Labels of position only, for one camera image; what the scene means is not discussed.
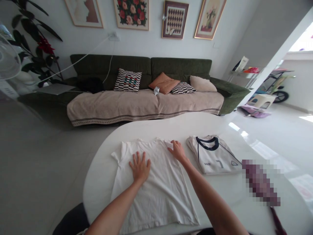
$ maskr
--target sofa backrest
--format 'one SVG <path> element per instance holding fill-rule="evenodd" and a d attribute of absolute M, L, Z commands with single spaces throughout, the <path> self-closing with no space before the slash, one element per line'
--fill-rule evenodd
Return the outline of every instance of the sofa backrest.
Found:
<path fill-rule="evenodd" d="M 212 60 L 182 58 L 151 58 L 152 80 L 162 72 L 172 79 L 189 83 L 190 75 L 209 78 Z"/>
<path fill-rule="evenodd" d="M 71 62 L 74 64 L 84 55 L 71 55 Z M 79 80 L 90 77 L 98 77 L 105 80 L 110 68 L 110 55 L 88 55 L 81 62 L 74 65 Z M 125 69 L 132 72 L 142 72 L 139 89 L 147 89 L 152 82 L 151 59 L 139 56 L 114 55 L 111 61 L 111 69 L 108 78 L 104 82 L 106 90 L 113 90 L 118 75 L 118 69 Z"/>

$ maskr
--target laptop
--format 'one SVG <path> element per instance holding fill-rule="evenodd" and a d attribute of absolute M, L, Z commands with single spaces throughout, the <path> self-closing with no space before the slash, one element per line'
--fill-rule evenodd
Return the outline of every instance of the laptop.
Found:
<path fill-rule="evenodd" d="M 55 84 L 44 86 L 42 88 L 34 90 L 34 92 L 47 93 L 47 94 L 52 94 L 52 95 L 60 95 L 74 88 L 75 88 L 74 86 L 55 83 Z"/>

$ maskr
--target green sofa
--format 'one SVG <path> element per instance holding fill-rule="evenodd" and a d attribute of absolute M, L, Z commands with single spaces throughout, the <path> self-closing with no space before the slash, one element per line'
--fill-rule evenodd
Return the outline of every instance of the green sofa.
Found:
<path fill-rule="evenodd" d="M 71 62 L 75 63 L 84 55 L 71 55 Z M 249 94 L 249 90 L 229 82 L 210 77 L 212 61 L 208 59 L 182 59 L 182 58 L 147 58 L 138 56 L 113 56 L 111 68 L 110 55 L 88 55 L 81 62 L 74 65 L 77 77 L 66 79 L 69 85 L 76 86 L 78 80 L 98 77 L 104 82 L 105 90 L 113 90 L 117 79 L 118 68 L 128 71 L 142 72 L 140 89 L 148 89 L 149 84 L 162 72 L 169 77 L 189 83 L 190 75 L 199 76 L 210 81 L 216 86 L 217 91 L 223 95 L 224 102 L 219 112 L 220 115 L 231 113 L 241 100 Z M 67 104 L 80 93 L 66 92 L 61 95 L 31 93 L 20 96 L 18 100 L 46 119 L 67 118 Z"/>

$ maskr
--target white t-shirt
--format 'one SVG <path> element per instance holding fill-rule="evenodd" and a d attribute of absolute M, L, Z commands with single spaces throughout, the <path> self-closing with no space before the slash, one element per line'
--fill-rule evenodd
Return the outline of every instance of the white t-shirt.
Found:
<path fill-rule="evenodd" d="M 136 140 L 122 142 L 121 147 L 112 153 L 118 162 L 118 169 L 111 201 L 134 181 L 129 166 L 129 161 L 133 161 L 132 155 L 139 151 L 142 156 L 145 151 L 146 161 L 151 160 L 149 177 L 138 191 L 120 234 L 129 234 L 171 223 L 199 225 L 180 164 L 167 147 L 173 147 L 170 141 Z"/>
<path fill-rule="evenodd" d="M 190 136 L 186 142 L 203 174 L 219 175 L 242 171 L 241 162 L 218 136 Z"/>

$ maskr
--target framed picture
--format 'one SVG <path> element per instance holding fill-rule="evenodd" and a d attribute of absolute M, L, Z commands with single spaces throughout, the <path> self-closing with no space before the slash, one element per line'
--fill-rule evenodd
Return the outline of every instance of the framed picture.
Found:
<path fill-rule="evenodd" d="M 195 38 L 212 40 L 226 0 L 203 0 Z"/>
<path fill-rule="evenodd" d="M 149 30 L 149 0 L 113 0 L 118 28 Z"/>
<path fill-rule="evenodd" d="M 189 4 L 165 1 L 162 38 L 183 39 Z"/>
<path fill-rule="evenodd" d="M 74 25 L 103 28 L 97 0 L 65 0 L 65 3 Z"/>

